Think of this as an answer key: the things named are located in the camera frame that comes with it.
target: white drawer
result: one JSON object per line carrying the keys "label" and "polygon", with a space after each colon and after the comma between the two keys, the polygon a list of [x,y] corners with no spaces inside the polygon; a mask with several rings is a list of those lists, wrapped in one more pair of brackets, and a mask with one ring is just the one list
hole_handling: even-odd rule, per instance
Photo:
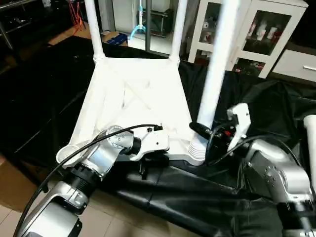
{"label": "white drawer", "polygon": [[286,50],[273,72],[316,82],[316,56]]}

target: blue object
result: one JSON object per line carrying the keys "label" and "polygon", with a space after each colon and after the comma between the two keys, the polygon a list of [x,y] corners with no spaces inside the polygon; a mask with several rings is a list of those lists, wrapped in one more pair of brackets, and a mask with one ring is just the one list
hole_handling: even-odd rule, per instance
{"label": "blue object", "polygon": [[143,32],[146,32],[146,27],[145,26],[142,26],[142,28],[140,28],[140,25],[137,25],[134,27],[132,33],[130,34],[130,37],[129,39],[131,40],[134,36],[134,34],[137,32],[137,31],[143,31]]}
{"label": "blue object", "polygon": [[106,41],[106,43],[114,44],[114,45],[120,45],[127,41],[127,35],[119,33],[118,36],[113,37],[112,39],[109,39]]}

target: black cloth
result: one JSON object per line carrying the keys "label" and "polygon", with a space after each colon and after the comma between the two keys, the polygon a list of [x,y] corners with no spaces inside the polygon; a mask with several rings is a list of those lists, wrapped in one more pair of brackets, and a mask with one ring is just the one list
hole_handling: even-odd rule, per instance
{"label": "black cloth", "polygon": [[[161,58],[128,47],[103,47],[108,57]],[[94,69],[92,56],[91,41],[70,37],[0,76],[0,152],[55,165],[78,118]],[[181,62],[179,73],[196,120],[206,67]],[[301,142],[304,147],[302,119],[316,114],[313,88],[226,72],[215,119],[225,120],[226,109],[240,102],[249,105],[250,135],[278,134],[290,146]],[[308,167],[306,157],[301,162]],[[216,167],[172,161],[150,167],[145,180],[138,170],[135,162],[117,162],[101,189],[203,236],[281,236],[275,205],[249,191],[238,159]]]}

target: drawer handle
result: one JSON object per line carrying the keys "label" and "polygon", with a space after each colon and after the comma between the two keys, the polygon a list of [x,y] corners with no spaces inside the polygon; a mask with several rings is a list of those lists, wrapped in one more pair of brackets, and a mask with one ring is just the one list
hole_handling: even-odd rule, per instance
{"label": "drawer handle", "polygon": [[303,68],[306,69],[306,70],[311,70],[311,71],[316,72],[316,68],[312,68],[312,67],[309,67],[309,66],[303,66]]}

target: white cabinet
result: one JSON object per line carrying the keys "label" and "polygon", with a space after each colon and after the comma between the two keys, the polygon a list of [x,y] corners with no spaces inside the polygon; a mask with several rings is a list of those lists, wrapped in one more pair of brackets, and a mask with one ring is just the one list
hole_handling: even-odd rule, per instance
{"label": "white cabinet", "polygon": [[[189,62],[211,58],[221,0],[201,0]],[[308,5],[302,0],[242,0],[226,69],[265,78]]]}

